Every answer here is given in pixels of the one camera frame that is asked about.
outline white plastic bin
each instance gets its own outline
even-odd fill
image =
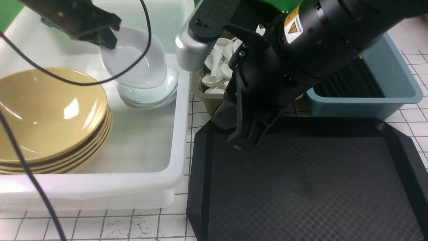
[[[94,0],[116,13],[121,26],[147,30],[139,0]],[[174,200],[174,187],[183,176],[187,133],[190,73],[178,66],[175,36],[194,9],[193,0],[145,0],[153,34],[164,46],[167,64],[179,72],[175,102],[156,110],[126,106],[116,82],[103,85],[113,112],[113,132],[96,160],[82,174],[37,175],[55,209],[164,208]],[[98,46],[72,41],[40,23],[24,8],[6,35],[41,66],[62,66],[97,80],[110,77],[103,68]],[[30,69],[0,40],[0,77]],[[44,205],[25,175],[0,176],[1,210],[43,210]]]

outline warning label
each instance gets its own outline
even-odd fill
[[[303,33],[303,27],[299,17],[299,7],[285,18],[284,32],[288,43],[292,43]]]
[[[297,33],[296,23],[293,23],[288,33]]]

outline white bowl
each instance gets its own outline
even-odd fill
[[[125,104],[132,106],[132,107],[136,107],[142,110],[154,110],[154,109],[158,109],[160,107],[166,106],[169,103],[171,103],[173,100],[175,100],[175,98],[177,97],[177,90],[174,91],[174,93],[166,100],[164,100],[163,102],[156,104],[156,105],[144,105],[144,104],[139,104],[139,103],[135,103],[132,101],[129,101],[127,99],[124,99],[122,96],[122,100]]]
[[[102,63],[111,75],[122,72],[135,62],[146,49],[149,39],[147,32],[130,27],[121,27],[114,35],[117,38],[115,49],[100,47]],[[116,81],[129,87],[148,89],[160,86],[165,78],[165,52],[159,39],[152,35],[146,56]]]
[[[136,89],[118,83],[116,88],[123,99],[144,105],[156,105],[168,99],[176,91],[177,84],[178,73],[168,68],[161,86],[152,89]]]

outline stack of yellow plates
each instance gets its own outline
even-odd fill
[[[74,82],[96,81],[71,69],[47,69]],[[95,158],[113,123],[102,86],[66,84],[36,69],[0,79],[0,111],[35,174],[79,172]],[[0,127],[0,174],[23,173]]]

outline white tiled table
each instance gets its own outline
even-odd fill
[[[419,104],[406,105],[386,121],[412,137],[428,168],[428,24],[410,19],[393,28],[390,36],[400,49],[424,92]],[[194,134],[210,119],[203,102],[190,94],[186,166],[189,170],[177,188],[174,204],[162,210],[61,211],[60,222],[69,240],[147,240],[196,241],[186,219],[185,207],[189,183]],[[287,116],[310,116],[305,101],[290,105]],[[47,212],[0,211],[0,240],[59,239]]]

